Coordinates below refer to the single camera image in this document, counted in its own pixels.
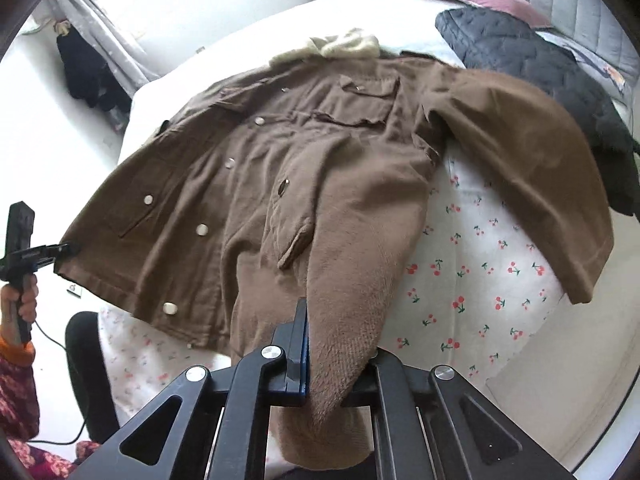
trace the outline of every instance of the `human hand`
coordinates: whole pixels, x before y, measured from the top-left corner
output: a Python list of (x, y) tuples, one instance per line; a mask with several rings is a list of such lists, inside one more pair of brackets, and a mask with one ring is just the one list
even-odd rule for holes
[(5, 285), (0, 289), (0, 336), (6, 343), (12, 346), (21, 344), (20, 331), (18, 330), (18, 316), (28, 323), (36, 320), (36, 306), (38, 302), (38, 280), (34, 275), (25, 276), (25, 291), (22, 294), (22, 305), (16, 312), (16, 306), (20, 299), (20, 293), (11, 285)]

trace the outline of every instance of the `black quilted jacket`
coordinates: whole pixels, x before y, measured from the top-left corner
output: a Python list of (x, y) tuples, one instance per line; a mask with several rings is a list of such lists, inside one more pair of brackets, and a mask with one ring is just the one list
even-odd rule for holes
[(496, 10), (465, 7), (441, 12), (436, 28), (467, 68), (495, 70), (537, 86), (574, 117), (596, 160), (609, 205), (640, 220), (640, 153), (604, 89), (574, 55), (540, 38), (525, 22)]

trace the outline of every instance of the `triangular cutout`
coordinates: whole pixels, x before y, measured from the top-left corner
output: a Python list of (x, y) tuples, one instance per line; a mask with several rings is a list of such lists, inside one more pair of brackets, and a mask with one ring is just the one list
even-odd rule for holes
[(182, 399), (169, 397), (120, 445), (120, 452), (147, 465), (156, 465), (178, 415)]
[(473, 435), (482, 461), (491, 465), (517, 455), (522, 446), (491, 415), (469, 396), (460, 399), (460, 408)]

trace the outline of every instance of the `gray upholstered headboard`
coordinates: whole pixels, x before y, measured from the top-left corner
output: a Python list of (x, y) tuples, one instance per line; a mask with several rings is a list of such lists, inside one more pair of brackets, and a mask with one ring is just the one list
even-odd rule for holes
[(640, 57), (602, 0), (527, 0), (564, 35), (611, 63), (631, 86), (640, 75)]

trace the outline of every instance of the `jacket cuff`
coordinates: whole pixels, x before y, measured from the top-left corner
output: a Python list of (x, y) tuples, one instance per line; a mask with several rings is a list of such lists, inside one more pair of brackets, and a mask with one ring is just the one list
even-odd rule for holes
[(31, 341), (25, 345), (13, 346), (0, 336), (0, 356), (13, 365), (28, 367), (36, 358), (36, 349)]

